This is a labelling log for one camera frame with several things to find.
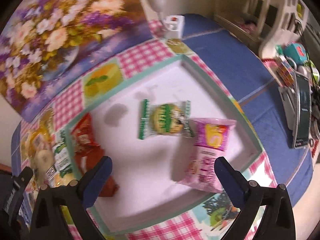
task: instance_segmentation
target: green wrapped biscuit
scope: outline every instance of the green wrapped biscuit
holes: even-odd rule
[[[190,101],[151,106],[142,102],[139,139],[150,135],[178,135],[193,137],[189,127]]]

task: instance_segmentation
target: snack package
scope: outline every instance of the snack package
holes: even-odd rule
[[[51,146],[55,143],[55,131],[54,131],[54,122],[53,122],[53,109],[50,107],[47,109],[40,117],[39,124],[47,129],[51,135]]]
[[[59,171],[54,164],[47,170],[46,176],[50,187],[59,187],[63,185]]]
[[[25,161],[29,157],[30,140],[33,133],[34,130],[27,131],[20,141],[20,155],[22,161]]]
[[[80,121],[76,124],[71,134],[73,135],[75,142],[79,146],[99,146],[94,140],[92,125],[91,125],[91,115],[86,113]]]
[[[104,150],[96,143],[91,125],[91,115],[86,113],[71,132],[74,139],[74,160],[82,174],[91,170],[104,156]],[[119,187],[112,176],[108,178],[99,196],[112,197]]]
[[[198,190],[222,192],[221,183],[214,172],[214,161],[225,154],[229,133],[236,121],[214,118],[193,121],[197,125],[197,139],[186,176],[179,183]]]
[[[46,127],[40,125],[39,128],[32,133],[28,146],[28,154],[37,184],[41,186],[47,177],[47,170],[54,165],[51,136]]]
[[[167,103],[157,106],[142,102],[139,139],[150,135],[178,135],[193,137],[189,127],[190,101]]]
[[[67,149],[65,132],[62,130],[60,133],[61,142],[53,146],[52,151],[54,153],[55,167],[60,173],[63,184],[67,185],[70,181],[74,179],[71,161],[69,159],[69,152]]]
[[[87,151],[82,151],[81,154],[76,154],[74,160],[81,171],[85,174],[91,170],[99,160],[104,156],[104,150],[100,146],[87,148]],[[113,197],[118,191],[119,186],[115,183],[112,176],[109,176],[102,190],[100,191],[99,197]]]
[[[24,143],[24,154],[34,158],[35,154],[43,148],[43,144],[50,148],[52,139],[48,129],[43,124],[40,124],[37,130],[29,130],[21,141]]]

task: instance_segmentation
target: pink checkered tablecloth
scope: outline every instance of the pink checkered tablecloth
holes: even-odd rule
[[[64,127],[83,109],[82,81],[79,79],[53,99],[55,130]]]
[[[149,23],[151,32],[154,36],[161,36],[161,24],[159,21],[151,21]],[[119,62],[123,78],[128,79],[153,66],[155,63],[175,56],[161,40],[152,39],[129,48],[115,56]],[[229,98],[233,98],[228,89],[220,81],[217,75],[204,63],[204,61],[196,54],[192,54],[190,58],[196,62],[225,92]],[[63,128],[74,117],[76,117],[84,109],[84,99],[82,91],[82,77],[67,87],[63,92],[58,94],[50,104],[54,110],[54,126],[55,131]],[[28,124],[21,122],[21,135],[30,128],[36,129],[38,121]],[[252,174],[264,162],[265,174],[272,180],[270,187],[276,187],[276,179],[274,177],[271,165],[266,152],[263,152],[257,160],[249,167]],[[75,240],[81,240],[79,232],[74,225],[69,225],[70,232]],[[250,231],[247,239],[252,239],[254,231]],[[175,218],[166,220],[157,225],[132,232],[126,235],[129,240],[202,240],[201,230],[197,228],[194,219],[189,212],[185,212]]]
[[[173,56],[168,47],[157,39],[145,41],[117,55],[125,79]]]
[[[200,230],[188,212],[126,236],[129,240],[203,240]]]

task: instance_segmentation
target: cable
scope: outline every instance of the cable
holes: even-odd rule
[[[304,37],[304,32],[303,32],[303,28],[302,28],[302,24],[298,19],[295,19],[296,24],[298,24],[298,33],[301,37],[301,43],[304,47],[304,49],[306,50],[307,53],[307,61],[308,61],[308,65],[310,68],[310,72],[311,72],[311,80],[312,80],[312,99],[313,99],[313,103],[316,104],[319,108],[320,108],[320,87],[317,84],[316,78],[313,76],[313,70],[312,70],[312,66],[311,66],[311,61],[310,61],[310,57],[309,57],[309,51],[308,51],[308,47],[307,47],[307,43]]]

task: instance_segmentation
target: floor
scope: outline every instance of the floor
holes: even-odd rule
[[[306,240],[320,220],[319,178],[320,163],[317,163],[308,189],[293,208],[297,240]]]

